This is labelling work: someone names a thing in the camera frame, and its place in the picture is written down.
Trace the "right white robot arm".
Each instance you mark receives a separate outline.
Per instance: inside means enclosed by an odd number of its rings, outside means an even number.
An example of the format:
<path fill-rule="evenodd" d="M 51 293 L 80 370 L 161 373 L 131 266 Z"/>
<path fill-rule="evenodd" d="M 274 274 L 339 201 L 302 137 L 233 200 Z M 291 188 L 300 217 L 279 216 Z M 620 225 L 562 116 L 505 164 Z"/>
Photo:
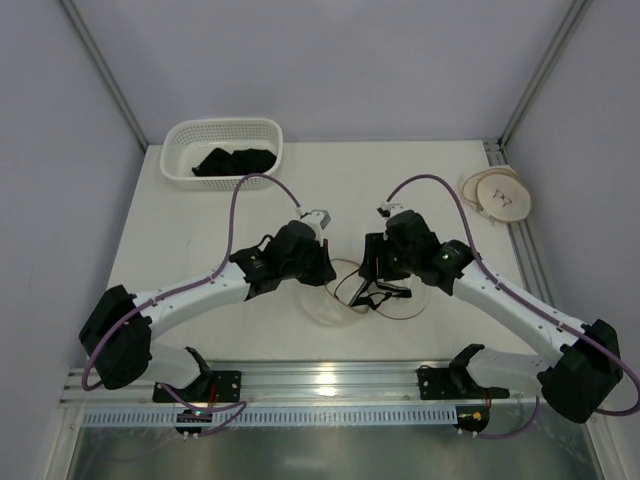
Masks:
<path fill-rule="evenodd" d="M 584 423 L 622 380 L 618 336 L 610 324 L 588 324 L 554 310 L 484 269 L 463 242 L 440 242 L 413 210 L 386 204 L 378 212 L 385 229 L 365 237 L 360 269 L 365 281 L 390 283 L 415 276 L 478 308 L 533 350 L 519 355 L 470 345 L 450 363 L 457 384 L 540 395 L 565 419 Z"/>

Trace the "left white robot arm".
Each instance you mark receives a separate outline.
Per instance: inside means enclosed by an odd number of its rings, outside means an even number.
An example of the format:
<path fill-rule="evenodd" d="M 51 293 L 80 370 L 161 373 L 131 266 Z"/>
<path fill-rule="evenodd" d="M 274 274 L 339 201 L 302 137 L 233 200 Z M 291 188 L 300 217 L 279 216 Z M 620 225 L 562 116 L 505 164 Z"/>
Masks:
<path fill-rule="evenodd" d="M 336 278 L 328 242 L 309 224 L 292 220 L 265 241 L 227 254 L 214 270 L 175 286 L 106 290 L 79 333 L 88 356 L 83 389 L 118 390 L 148 380 L 166 397 L 206 396 L 215 380 L 208 363 L 195 348 L 169 347 L 159 337 L 214 309 L 271 293 L 284 281 L 323 287 Z M 99 377 L 95 383 L 91 372 Z"/>

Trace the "white mesh laundry bag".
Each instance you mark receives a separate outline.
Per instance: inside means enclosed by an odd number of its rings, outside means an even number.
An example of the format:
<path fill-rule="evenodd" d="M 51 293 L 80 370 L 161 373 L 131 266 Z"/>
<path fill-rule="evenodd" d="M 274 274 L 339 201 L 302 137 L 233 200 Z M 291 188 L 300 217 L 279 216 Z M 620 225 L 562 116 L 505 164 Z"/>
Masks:
<path fill-rule="evenodd" d="M 422 314 L 432 294 L 415 276 L 395 281 L 368 282 L 356 261 L 330 260 L 336 278 L 321 287 L 299 285 L 297 299 L 315 323 L 329 327 L 353 325 L 367 316 L 408 321 Z"/>

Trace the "white bra with black straps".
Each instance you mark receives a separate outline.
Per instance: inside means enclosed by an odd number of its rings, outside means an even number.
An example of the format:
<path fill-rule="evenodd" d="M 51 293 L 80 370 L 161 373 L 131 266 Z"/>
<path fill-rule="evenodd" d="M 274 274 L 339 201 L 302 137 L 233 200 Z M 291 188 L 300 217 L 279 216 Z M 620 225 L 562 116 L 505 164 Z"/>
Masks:
<path fill-rule="evenodd" d="M 364 313 L 377 311 L 379 307 L 391 299 L 410 299 L 411 289 L 382 281 L 365 281 L 356 269 L 339 280 L 331 291 L 331 296 L 339 303 Z"/>

